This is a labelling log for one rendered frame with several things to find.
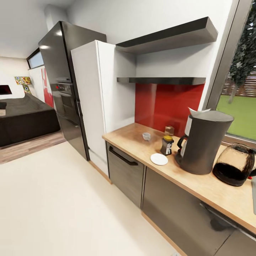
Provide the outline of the paper coffee filter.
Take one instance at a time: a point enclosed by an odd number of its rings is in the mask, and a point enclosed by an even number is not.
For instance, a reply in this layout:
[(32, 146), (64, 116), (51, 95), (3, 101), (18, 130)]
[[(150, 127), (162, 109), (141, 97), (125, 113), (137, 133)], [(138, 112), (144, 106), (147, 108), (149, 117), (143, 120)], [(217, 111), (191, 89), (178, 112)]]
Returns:
[(191, 108), (189, 108), (189, 110), (190, 110), (190, 112), (191, 112), (192, 117), (194, 117), (194, 116), (196, 116), (196, 115), (198, 115), (198, 114), (200, 114), (200, 113), (203, 113), (203, 112), (206, 112), (206, 111), (210, 111), (210, 109), (207, 109), (207, 110), (205, 110), (205, 111), (194, 111), (194, 110), (192, 110)]

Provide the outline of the coffee cup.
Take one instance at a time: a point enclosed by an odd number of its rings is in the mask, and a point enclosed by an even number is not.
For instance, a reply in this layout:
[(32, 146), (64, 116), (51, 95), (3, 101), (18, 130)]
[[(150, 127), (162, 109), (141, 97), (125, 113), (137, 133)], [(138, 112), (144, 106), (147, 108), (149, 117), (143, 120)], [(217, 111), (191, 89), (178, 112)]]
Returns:
[(143, 133), (143, 138), (144, 138), (144, 140), (150, 140), (151, 139), (149, 133)]

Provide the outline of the saucer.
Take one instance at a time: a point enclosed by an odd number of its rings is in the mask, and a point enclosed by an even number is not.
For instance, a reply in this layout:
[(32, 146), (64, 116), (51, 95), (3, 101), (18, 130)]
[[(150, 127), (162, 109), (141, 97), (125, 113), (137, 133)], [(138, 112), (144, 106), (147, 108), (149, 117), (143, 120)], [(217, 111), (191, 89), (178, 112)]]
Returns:
[(157, 165), (165, 165), (168, 162), (168, 159), (163, 154), (153, 154), (150, 157), (151, 161)]

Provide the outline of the bottle of coffee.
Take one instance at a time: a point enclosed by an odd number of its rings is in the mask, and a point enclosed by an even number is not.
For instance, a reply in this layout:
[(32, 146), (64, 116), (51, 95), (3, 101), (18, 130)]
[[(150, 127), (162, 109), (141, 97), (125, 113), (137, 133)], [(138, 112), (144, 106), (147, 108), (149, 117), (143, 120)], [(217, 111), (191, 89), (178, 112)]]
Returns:
[(165, 156), (171, 155), (172, 154), (171, 147), (173, 143), (174, 143), (173, 137), (164, 136), (164, 138), (162, 138), (162, 147), (160, 149), (160, 152)]

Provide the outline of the electric kettle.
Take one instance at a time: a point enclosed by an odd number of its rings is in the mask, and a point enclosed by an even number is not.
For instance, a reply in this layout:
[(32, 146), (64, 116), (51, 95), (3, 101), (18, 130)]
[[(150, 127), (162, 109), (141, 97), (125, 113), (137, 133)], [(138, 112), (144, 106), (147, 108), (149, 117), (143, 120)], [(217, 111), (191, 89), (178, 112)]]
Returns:
[(213, 174), (222, 182), (240, 187), (244, 182), (256, 176), (255, 163), (256, 148), (243, 143), (232, 143), (220, 154)]

